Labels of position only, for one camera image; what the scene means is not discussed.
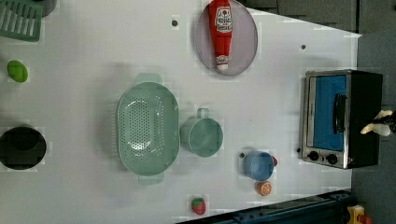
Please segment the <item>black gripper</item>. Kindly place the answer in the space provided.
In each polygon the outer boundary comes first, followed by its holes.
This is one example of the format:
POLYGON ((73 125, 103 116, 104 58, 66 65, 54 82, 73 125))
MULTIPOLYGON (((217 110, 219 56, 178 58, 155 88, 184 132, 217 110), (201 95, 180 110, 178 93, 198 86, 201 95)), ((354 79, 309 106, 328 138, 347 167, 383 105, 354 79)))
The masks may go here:
POLYGON ((378 134, 391 134, 395 132, 396 118, 391 110, 381 110, 377 118, 378 134))

